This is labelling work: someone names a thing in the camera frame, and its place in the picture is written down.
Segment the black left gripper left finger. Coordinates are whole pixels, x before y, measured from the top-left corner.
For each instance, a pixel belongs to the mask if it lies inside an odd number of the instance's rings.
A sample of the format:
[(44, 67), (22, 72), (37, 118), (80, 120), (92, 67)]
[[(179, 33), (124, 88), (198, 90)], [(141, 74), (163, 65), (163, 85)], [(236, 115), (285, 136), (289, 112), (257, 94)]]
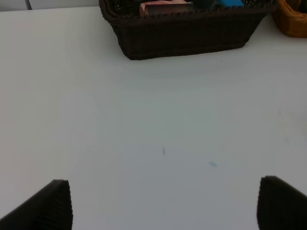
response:
[(73, 211), (69, 181), (52, 180), (0, 219), (2, 230), (71, 230)]

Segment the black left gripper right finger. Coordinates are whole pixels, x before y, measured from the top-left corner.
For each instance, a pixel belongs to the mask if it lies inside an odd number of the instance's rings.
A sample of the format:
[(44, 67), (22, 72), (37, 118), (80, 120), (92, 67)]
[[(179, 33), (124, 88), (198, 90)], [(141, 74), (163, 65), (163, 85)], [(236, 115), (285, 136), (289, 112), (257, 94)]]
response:
[(260, 230), (305, 230), (307, 196), (277, 176), (262, 177), (257, 223)]

